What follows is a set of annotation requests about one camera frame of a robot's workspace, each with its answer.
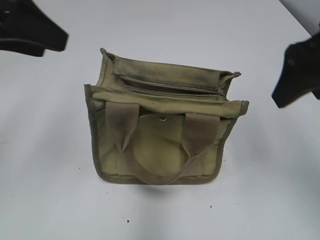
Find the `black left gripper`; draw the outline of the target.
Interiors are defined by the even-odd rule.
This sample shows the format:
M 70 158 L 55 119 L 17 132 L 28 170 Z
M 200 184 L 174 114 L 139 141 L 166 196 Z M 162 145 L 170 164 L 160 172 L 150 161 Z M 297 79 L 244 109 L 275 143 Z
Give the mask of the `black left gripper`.
M 62 52 L 69 35 L 32 0 L 0 2 L 0 49 L 33 57 L 45 50 Z

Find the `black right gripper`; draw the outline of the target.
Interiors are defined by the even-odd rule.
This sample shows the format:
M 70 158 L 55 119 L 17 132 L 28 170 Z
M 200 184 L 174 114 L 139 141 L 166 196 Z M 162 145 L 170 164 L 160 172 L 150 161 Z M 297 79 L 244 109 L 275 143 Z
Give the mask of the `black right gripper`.
M 282 71 L 271 97 L 278 108 L 285 108 L 308 93 L 320 99 L 319 32 L 287 47 Z

